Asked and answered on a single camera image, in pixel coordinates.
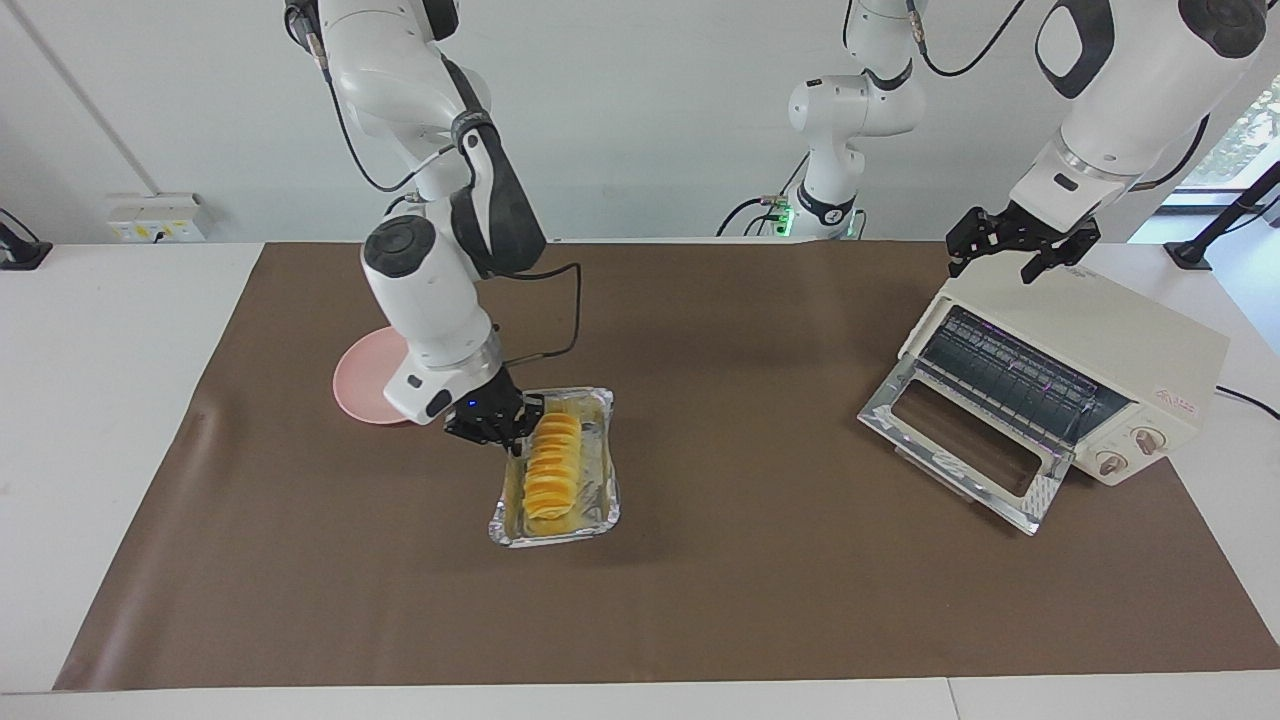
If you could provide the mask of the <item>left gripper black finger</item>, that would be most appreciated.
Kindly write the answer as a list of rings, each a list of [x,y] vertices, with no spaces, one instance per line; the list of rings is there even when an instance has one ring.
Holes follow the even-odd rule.
[[[978,258],[1004,251],[1000,227],[1004,217],[989,214],[983,208],[972,208],[945,236],[948,252],[948,275],[960,277]]]
[[[1084,222],[1078,229],[1061,237],[1034,236],[1030,242],[1033,256],[1020,270],[1021,282],[1032,284],[1047,270],[1075,266],[1094,247],[1100,237],[1097,222]]]

